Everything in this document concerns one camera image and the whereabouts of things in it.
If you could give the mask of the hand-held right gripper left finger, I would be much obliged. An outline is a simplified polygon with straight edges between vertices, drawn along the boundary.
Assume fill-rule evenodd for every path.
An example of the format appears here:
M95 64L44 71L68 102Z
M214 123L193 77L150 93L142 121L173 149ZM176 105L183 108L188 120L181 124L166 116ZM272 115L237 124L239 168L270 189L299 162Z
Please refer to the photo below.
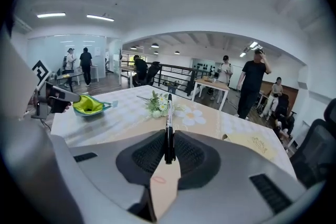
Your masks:
M165 131L158 130L69 150L100 192L126 211L156 221L150 181L164 156L164 141Z

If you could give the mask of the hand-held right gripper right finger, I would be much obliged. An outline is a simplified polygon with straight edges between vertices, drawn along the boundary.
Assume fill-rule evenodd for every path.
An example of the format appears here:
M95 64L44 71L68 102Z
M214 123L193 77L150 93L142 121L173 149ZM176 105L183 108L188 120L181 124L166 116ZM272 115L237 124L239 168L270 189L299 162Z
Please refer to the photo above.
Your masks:
M262 224L306 191L271 161L232 142L176 131L175 153L182 176L162 224Z

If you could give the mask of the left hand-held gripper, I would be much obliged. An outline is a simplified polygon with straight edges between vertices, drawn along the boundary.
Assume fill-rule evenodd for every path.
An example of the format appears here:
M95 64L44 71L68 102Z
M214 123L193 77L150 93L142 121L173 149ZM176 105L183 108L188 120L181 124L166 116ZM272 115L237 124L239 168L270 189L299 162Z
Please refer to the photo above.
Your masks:
M45 120L49 114L64 113L66 102L79 102L80 95L48 82L51 71L39 60L32 68L38 79L32 97L35 114L32 118Z

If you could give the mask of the light blue pencil case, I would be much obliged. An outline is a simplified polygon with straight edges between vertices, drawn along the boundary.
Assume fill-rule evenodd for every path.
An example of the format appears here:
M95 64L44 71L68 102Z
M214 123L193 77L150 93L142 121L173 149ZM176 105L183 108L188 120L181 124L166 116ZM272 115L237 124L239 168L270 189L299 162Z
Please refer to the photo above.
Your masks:
M118 100L114 100L109 103L99 101L90 95L82 94L80 95L80 100L78 102L72 103L72 108L76 115L84 117L103 113L108 109L116 108L118 104Z

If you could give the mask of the black marker pen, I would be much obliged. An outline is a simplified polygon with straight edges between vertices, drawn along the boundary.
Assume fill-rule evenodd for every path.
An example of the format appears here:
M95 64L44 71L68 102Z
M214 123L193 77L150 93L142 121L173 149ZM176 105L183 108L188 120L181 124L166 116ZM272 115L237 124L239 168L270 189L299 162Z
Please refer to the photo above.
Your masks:
M175 155L175 137L173 131L173 106L172 106L172 95L169 93L167 98L167 118L166 118L166 128L165 128L165 141L164 141L164 160L165 163L170 165L176 160Z

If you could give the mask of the checkered flower-print tablecloth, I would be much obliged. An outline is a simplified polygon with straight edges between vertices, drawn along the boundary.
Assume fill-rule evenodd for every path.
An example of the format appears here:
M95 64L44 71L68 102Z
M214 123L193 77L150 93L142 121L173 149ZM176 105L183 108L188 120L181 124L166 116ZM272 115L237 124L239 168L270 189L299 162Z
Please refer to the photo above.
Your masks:
M75 147L112 142L164 129L166 118L151 117L145 102L137 97L150 98L152 91L165 93L151 86L142 86L97 95L95 98L99 101L111 103L118 100L119 104L116 108L94 116L78 116L73 109L63 114L55 114L51 134L63 137L69 146ZM185 109L173 114L174 130L203 134L219 140L224 133L256 132L274 147L276 157L273 163L295 177L289 157L272 129L178 95L173 95L172 101Z

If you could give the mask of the white desk with wooden top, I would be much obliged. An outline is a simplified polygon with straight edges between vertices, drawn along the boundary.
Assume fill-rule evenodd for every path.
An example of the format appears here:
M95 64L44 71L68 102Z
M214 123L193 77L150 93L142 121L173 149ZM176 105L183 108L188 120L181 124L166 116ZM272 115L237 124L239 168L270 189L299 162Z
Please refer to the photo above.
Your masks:
M126 71L128 73L127 77L130 80L130 88L133 88L133 73L136 72L135 65L119 67L119 85L121 85L121 75L123 71Z

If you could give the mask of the artificial white flower bouquet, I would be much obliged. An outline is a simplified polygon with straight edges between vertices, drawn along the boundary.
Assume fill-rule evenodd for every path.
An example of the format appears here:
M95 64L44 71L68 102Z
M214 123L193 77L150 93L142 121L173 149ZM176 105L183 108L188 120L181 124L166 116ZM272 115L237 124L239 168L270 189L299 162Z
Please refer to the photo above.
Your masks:
M157 93L152 91L150 98L137 97L145 102L145 107L149 115L155 119L167 117L170 111L174 114L185 110L179 104L173 103L171 93Z

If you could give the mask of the white table with wooden top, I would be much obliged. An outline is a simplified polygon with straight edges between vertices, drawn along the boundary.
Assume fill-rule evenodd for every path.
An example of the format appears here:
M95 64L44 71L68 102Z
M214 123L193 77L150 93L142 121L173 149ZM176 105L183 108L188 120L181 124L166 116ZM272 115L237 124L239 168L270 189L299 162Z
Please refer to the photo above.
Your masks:
M198 86L210 87L212 89L216 89L218 91L223 92L223 97L221 99L220 98L217 99L217 102L220 101L220 106L219 106L218 110L221 111L223 109L226 98L228 96L229 87L225 83L219 82L217 80L216 81L210 81L209 79L205 79L205 78L196 79L195 84L194 84L194 89L193 89L193 92L192 92L191 101L194 101L194 99L195 99L196 90L197 90Z

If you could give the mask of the black mesh office chair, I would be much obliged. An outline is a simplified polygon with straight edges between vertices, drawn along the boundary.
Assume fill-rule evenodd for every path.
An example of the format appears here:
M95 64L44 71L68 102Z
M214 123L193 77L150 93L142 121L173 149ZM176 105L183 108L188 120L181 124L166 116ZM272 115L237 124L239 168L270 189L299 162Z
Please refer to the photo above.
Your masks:
M336 173L336 99L313 121L301 146L290 158L296 177L305 188Z

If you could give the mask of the black metal railing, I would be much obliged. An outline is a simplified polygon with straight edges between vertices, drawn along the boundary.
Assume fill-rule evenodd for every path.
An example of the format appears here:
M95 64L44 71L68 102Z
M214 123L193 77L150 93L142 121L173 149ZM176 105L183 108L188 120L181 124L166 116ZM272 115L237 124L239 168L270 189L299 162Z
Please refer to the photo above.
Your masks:
M158 63L159 70L154 76L153 86L164 91L173 89L175 94L190 98L193 94L195 80L207 74L198 68L189 68Z

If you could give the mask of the round black pedestal table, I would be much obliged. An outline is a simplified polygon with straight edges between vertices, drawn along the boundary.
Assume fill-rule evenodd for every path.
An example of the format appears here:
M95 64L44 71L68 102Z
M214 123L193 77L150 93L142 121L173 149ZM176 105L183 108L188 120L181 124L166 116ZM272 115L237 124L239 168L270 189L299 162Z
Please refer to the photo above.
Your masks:
M83 72L73 72L73 73L61 74L56 77L56 81L59 82L60 80L67 80L67 84L69 84L69 86L72 86L72 79L78 76L81 76L81 75L83 75Z

